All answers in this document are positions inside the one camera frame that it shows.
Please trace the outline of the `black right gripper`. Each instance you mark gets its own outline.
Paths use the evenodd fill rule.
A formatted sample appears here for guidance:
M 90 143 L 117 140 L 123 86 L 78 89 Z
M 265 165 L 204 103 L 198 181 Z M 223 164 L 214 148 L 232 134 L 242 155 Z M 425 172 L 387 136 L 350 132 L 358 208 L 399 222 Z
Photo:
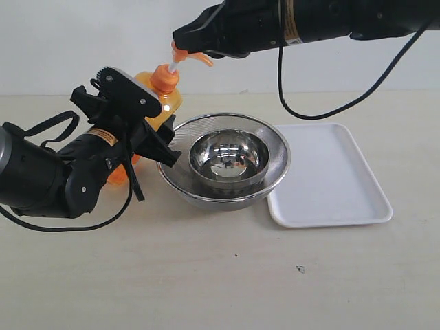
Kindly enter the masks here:
M 173 32 L 177 49 L 245 58 L 285 45 L 284 1 L 223 1 Z

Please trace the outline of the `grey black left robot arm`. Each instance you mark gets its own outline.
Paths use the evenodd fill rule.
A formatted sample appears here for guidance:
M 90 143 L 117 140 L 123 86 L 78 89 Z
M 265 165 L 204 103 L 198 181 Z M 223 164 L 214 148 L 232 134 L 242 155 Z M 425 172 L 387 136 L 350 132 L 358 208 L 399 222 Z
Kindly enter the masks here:
M 31 129 L 1 126 L 1 203 L 20 216 L 74 219 L 91 212 L 108 177 L 133 177 L 135 157 L 173 166 L 169 148 L 179 76 L 168 65 L 130 76 L 104 67 L 66 111 Z

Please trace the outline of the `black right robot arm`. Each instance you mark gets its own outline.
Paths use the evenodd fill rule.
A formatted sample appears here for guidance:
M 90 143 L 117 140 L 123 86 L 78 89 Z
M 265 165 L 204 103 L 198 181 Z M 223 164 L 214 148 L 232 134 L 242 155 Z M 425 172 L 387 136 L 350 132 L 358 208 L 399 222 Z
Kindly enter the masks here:
M 176 48 L 213 58 L 343 36 L 399 38 L 439 29 L 438 1 L 222 1 L 173 32 Z

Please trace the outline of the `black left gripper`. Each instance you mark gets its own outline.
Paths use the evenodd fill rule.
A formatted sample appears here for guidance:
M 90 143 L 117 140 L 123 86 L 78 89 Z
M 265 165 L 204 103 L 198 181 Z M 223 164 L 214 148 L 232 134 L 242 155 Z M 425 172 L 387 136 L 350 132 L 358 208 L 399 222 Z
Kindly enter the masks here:
M 175 137 L 175 115 L 157 131 L 145 120 L 162 112 L 158 96 L 123 70 L 106 66 L 90 83 L 96 95 L 85 86 L 76 87 L 70 101 L 87 117 L 90 130 L 70 142 L 70 160 L 119 165 L 126 155 L 139 155 L 172 168 L 181 151 L 169 144 Z

